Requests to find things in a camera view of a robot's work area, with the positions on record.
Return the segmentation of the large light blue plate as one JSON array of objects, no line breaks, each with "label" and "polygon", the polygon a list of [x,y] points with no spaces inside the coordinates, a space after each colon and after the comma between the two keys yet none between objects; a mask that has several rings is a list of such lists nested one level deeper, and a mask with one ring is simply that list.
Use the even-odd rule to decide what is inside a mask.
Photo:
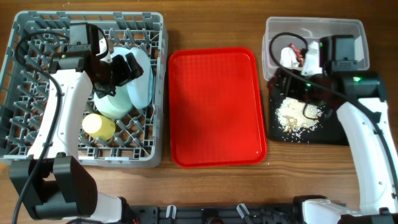
[{"label": "large light blue plate", "polygon": [[152,100],[154,76],[148,55],[139,48],[132,48],[131,53],[142,68],[142,75],[127,83],[127,92],[132,105],[137,109],[145,108]]}]

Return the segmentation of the grey dishwasher rack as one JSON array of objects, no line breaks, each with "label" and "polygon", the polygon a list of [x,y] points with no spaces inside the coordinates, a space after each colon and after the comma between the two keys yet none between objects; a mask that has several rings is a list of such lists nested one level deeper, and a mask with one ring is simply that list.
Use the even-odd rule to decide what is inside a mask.
[{"label": "grey dishwasher rack", "polygon": [[143,51],[153,73],[152,98],[143,109],[133,108],[116,120],[114,135],[95,139],[81,132],[81,164],[103,167],[155,167],[162,158],[163,95],[168,34],[158,12],[22,11],[12,29],[1,68],[1,162],[23,159],[39,135],[49,95],[48,81],[26,70],[20,57],[34,68],[45,67],[53,53],[66,46],[70,25],[87,22],[100,27],[110,46]]}]

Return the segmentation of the clear plastic bin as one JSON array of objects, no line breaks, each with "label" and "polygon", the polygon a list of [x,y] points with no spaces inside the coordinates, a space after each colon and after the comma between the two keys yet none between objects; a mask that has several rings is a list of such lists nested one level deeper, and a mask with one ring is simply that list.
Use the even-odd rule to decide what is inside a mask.
[{"label": "clear plastic bin", "polygon": [[318,42],[332,35],[352,35],[355,38],[355,59],[360,70],[370,68],[369,49],[363,23],[358,19],[320,17],[269,17],[262,38],[262,71],[266,81],[270,80],[277,65],[269,56],[269,42],[276,34],[291,32],[302,36],[308,43]]}]

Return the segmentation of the crumpled white napkin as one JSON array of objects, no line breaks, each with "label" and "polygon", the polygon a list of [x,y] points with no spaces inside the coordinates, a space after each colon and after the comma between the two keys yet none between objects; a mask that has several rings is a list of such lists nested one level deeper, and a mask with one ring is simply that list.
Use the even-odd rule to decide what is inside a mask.
[{"label": "crumpled white napkin", "polygon": [[294,50],[290,47],[285,47],[281,50],[279,63],[287,68],[299,68],[300,66]]}]

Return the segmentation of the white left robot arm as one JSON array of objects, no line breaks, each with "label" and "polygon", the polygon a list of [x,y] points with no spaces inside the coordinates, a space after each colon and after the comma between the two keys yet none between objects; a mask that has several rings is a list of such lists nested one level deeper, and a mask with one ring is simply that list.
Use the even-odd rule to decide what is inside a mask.
[{"label": "white left robot arm", "polygon": [[98,191],[94,178],[78,159],[78,137],[88,97],[116,94],[129,82],[147,89],[136,108],[150,102],[153,73],[141,49],[109,51],[104,31],[87,22],[72,23],[68,44],[52,55],[43,76],[50,91],[39,132],[25,158],[14,160],[10,180],[34,220],[79,223],[139,223],[123,197]]}]

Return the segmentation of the green saucer bowl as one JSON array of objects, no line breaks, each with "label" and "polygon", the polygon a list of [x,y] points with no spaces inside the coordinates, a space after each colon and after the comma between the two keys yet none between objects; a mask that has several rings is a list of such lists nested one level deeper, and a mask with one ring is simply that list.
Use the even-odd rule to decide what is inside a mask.
[{"label": "green saucer bowl", "polygon": [[112,120],[123,118],[133,107],[127,86],[117,86],[115,96],[99,98],[95,93],[93,99],[96,109]]}]

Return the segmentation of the red snack wrapper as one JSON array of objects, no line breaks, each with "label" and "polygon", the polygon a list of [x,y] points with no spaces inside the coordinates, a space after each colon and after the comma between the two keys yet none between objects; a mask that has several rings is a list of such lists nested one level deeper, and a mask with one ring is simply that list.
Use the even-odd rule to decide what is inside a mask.
[{"label": "red snack wrapper", "polygon": [[301,53],[301,50],[296,48],[296,46],[293,43],[290,43],[289,47],[294,51],[294,54],[296,56],[296,59],[297,59],[299,65],[300,65],[300,67],[304,66],[305,59],[304,59],[304,56]]}]

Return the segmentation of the small light blue bowl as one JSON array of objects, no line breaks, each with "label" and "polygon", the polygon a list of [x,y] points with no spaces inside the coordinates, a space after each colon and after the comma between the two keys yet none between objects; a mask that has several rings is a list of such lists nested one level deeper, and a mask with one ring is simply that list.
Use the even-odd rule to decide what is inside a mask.
[{"label": "small light blue bowl", "polygon": [[130,59],[133,58],[133,53],[124,47],[115,47],[113,49],[113,53],[111,54],[112,62],[116,61],[125,61],[128,62]]}]

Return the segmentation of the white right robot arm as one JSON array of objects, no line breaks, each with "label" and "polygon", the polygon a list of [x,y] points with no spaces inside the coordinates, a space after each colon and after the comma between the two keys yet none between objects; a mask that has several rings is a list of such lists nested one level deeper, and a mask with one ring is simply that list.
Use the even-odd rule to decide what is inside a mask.
[{"label": "white right robot arm", "polygon": [[321,195],[294,198],[300,223],[397,223],[397,150],[392,138],[387,96],[377,72],[360,70],[354,37],[332,35],[317,42],[321,72],[307,75],[283,66],[271,88],[308,104],[330,103],[347,137],[360,190],[359,210]]}]

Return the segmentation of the red plastic tray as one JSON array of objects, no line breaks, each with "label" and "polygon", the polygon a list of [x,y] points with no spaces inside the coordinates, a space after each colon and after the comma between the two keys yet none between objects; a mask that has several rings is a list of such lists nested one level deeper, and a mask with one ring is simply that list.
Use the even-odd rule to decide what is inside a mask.
[{"label": "red plastic tray", "polygon": [[183,168],[241,166],[267,155],[256,58],[246,47],[169,58],[171,156]]}]

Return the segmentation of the rice food scraps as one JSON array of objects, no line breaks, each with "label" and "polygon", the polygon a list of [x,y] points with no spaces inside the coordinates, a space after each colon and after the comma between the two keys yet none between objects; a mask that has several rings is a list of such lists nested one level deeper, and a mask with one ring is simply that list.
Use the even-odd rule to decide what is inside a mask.
[{"label": "rice food scraps", "polygon": [[285,98],[275,114],[280,129],[294,138],[301,138],[302,133],[314,131],[323,115],[321,108],[306,104],[293,98]]}]

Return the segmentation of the black waste tray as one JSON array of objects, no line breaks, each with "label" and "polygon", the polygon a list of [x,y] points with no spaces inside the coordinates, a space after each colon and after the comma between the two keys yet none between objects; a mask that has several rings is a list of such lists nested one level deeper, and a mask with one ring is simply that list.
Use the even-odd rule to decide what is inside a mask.
[{"label": "black waste tray", "polygon": [[302,133],[301,138],[294,138],[280,129],[280,124],[275,114],[276,109],[285,98],[273,95],[269,90],[269,127],[270,139],[279,142],[297,142],[309,144],[334,144],[347,145],[348,140],[343,128],[338,121],[336,113],[327,106],[321,106],[323,115],[318,127],[309,133]]}]

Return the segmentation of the yellow plastic cup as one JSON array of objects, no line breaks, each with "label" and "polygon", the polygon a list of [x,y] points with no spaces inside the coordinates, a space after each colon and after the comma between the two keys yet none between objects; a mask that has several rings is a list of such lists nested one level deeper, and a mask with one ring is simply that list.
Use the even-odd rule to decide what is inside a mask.
[{"label": "yellow plastic cup", "polygon": [[82,128],[92,138],[109,140],[116,131],[115,123],[109,118],[100,114],[89,114],[83,118]]}]

